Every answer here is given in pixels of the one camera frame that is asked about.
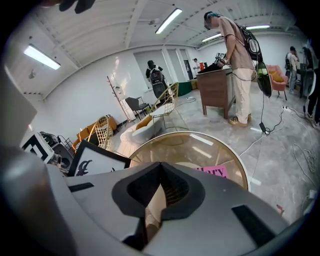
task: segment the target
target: wooden desk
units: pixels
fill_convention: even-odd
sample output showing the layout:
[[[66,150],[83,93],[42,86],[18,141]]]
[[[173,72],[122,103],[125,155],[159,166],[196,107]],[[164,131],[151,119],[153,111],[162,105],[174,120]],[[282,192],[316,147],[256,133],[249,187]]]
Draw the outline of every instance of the wooden desk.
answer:
[[[198,74],[197,86],[200,90],[203,114],[207,115],[207,106],[224,109],[224,119],[228,119],[228,111],[235,101],[232,69],[222,69]]]

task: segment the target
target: coat rack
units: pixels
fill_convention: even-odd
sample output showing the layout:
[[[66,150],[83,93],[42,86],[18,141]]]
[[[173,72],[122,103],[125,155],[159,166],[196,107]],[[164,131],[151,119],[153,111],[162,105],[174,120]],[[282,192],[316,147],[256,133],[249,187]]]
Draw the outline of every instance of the coat rack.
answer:
[[[111,86],[111,89],[112,89],[112,91],[113,91],[114,97],[115,97],[116,100],[118,101],[118,103],[119,103],[119,105],[120,105],[123,113],[124,113],[125,116],[126,116],[126,123],[125,123],[125,125],[124,125],[124,127],[126,127],[126,126],[127,126],[127,123],[132,122],[132,120],[128,117],[126,111],[124,110],[124,107],[122,106],[122,104],[121,104],[121,102],[120,102],[120,100],[119,100],[119,98],[118,98],[118,96],[117,96],[117,94],[116,94],[116,92],[115,92],[115,87],[111,84],[111,81],[110,81],[110,79],[109,79],[109,76],[107,76],[106,78],[107,78],[107,82],[108,82],[109,85]]]

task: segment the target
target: pink armchair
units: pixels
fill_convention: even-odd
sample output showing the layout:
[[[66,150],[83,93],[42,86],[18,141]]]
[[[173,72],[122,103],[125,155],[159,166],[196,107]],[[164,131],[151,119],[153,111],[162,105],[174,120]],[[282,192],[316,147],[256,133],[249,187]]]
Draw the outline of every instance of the pink armchair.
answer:
[[[268,69],[272,89],[278,91],[278,97],[280,95],[279,91],[284,92],[285,100],[287,101],[286,85],[288,83],[289,77],[285,76],[282,73],[278,65],[266,65],[266,68]],[[274,78],[272,77],[272,74],[270,74],[270,71],[276,71],[279,74],[279,76],[282,77],[283,82],[274,81]]]

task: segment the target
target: beige pants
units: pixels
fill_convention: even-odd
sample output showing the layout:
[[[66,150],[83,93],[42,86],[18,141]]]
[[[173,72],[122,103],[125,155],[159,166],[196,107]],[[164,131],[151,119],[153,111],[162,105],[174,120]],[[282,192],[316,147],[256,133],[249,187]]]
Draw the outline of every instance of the beige pants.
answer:
[[[235,115],[239,122],[246,124],[248,115],[251,114],[250,106],[250,86],[253,70],[248,68],[236,68],[233,73],[233,84],[235,94]]]

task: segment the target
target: pink sign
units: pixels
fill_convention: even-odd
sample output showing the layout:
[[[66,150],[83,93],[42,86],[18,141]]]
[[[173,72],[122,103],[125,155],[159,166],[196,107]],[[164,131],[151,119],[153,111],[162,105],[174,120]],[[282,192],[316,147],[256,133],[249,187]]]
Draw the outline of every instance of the pink sign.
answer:
[[[208,174],[214,174],[216,176],[228,178],[227,168],[224,165],[207,166],[207,167],[196,168],[196,169]]]

